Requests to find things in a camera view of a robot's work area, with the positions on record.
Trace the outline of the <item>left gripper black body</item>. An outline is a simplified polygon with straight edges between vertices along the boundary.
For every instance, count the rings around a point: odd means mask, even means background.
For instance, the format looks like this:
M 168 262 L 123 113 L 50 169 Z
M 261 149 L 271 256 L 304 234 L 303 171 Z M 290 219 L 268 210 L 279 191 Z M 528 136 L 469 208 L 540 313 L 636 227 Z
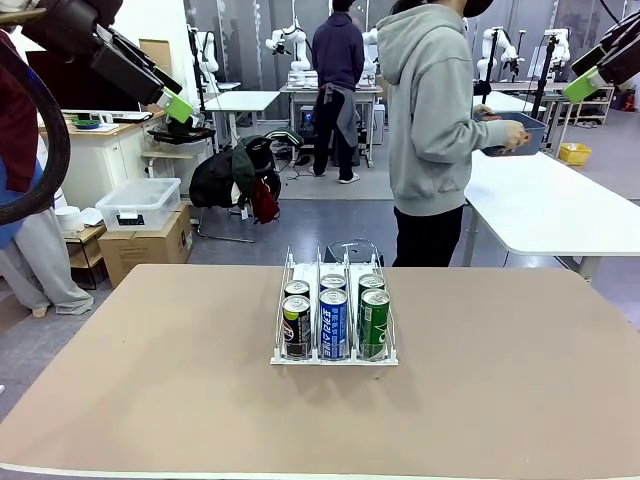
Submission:
M 154 72 L 155 63 L 136 45 L 111 27 L 94 26 L 96 49 L 89 66 L 138 103 L 156 104 L 165 83 Z

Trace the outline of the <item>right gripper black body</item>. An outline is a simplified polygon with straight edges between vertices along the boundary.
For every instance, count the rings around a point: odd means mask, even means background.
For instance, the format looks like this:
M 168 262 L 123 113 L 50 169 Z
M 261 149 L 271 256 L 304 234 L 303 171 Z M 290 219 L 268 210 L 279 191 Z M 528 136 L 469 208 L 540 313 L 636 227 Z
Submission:
M 604 57 L 598 73 L 608 84 L 622 85 L 639 72 L 639 13 L 635 12 L 607 31 L 600 42 Z

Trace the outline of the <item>person's right hand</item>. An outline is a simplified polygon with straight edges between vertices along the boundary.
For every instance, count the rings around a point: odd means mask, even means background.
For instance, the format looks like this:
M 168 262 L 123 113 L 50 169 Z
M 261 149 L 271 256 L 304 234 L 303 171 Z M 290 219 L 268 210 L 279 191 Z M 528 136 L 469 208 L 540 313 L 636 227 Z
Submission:
M 506 120 L 505 127 L 507 139 L 504 148 L 506 150 L 514 151 L 528 142 L 528 133 L 521 122 Z

